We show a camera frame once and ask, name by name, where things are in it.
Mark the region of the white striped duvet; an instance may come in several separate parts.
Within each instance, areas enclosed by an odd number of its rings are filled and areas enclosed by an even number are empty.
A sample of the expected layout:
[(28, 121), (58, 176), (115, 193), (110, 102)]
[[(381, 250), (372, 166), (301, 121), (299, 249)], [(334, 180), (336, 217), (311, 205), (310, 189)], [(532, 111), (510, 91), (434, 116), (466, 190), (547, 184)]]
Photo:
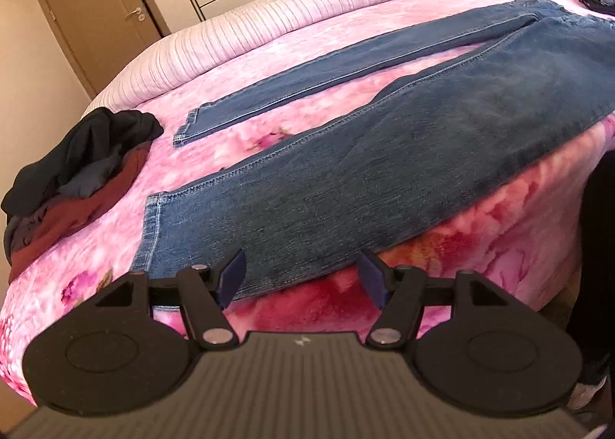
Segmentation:
[(391, 0), (255, 0), (156, 41), (90, 103), (132, 109), (281, 36)]

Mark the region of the blue denim jeans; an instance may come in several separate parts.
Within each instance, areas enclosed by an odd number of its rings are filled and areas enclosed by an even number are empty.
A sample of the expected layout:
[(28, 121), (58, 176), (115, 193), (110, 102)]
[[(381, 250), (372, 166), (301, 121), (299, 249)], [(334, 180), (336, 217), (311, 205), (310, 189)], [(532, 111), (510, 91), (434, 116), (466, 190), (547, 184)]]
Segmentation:
[(458, 47), (351, 113), (151, 195), (132, 268), (170, 278), (242, 250), (241, 297), (311, 280), (448, 220), (613, 111), (613, 22), (515, 0), (368, 38), (206, 103), (174, 145)]

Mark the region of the pink fluffy floral blanket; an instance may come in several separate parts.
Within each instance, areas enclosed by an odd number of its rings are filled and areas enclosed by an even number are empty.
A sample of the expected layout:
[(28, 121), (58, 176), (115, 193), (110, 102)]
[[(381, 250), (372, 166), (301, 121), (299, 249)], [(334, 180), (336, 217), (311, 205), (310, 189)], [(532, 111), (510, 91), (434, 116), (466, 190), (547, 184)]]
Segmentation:
[[(369, 102), (394, 79), (441, 63), (433, 55), (346, 83), (257, 116), (183, 148), (172, 138), (189, 111), (302, 61), (397, 28), (512, 0), (392, 0), (286, 34), (144, 104), (164, 126), (127, 195), (106, 215), (58, 242), (10, 284), (1, 310), (1, 376), (22, 398), (26, 345), (128, 270), (141, 240), (150, 195), (215, 173), (284, 139)], [(553, 0), (578, 12), (577, 0)], [(451, 220), (385, 252), (444, 277), (484, 273), (534, 308), (546, 305), (580, 264), (577, 215), (582, 188), (614, 147), (614, 121), (602, 120), (563, 148)]]

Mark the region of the brown wooden door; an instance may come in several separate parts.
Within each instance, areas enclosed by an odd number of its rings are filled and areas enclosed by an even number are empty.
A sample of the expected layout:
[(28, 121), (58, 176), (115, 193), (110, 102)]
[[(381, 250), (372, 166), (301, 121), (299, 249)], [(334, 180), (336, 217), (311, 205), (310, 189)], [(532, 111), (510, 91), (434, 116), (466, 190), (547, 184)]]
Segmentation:
[(146, 0), (38, 0), (81, 85), (92, 98), (163, 33)]

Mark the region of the black and maroon clothes pile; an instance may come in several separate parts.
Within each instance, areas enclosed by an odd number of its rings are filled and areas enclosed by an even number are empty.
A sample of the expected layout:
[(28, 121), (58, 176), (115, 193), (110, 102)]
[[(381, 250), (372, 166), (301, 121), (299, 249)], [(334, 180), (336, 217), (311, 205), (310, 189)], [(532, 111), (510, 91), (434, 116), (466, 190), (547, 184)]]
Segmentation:
[(41, 160), (23, 167), (4, 196), (3, 247), (13, 282), (57, 241), (112, 209), (135, 183), (164, 128), (151, 113), (99, 107)]

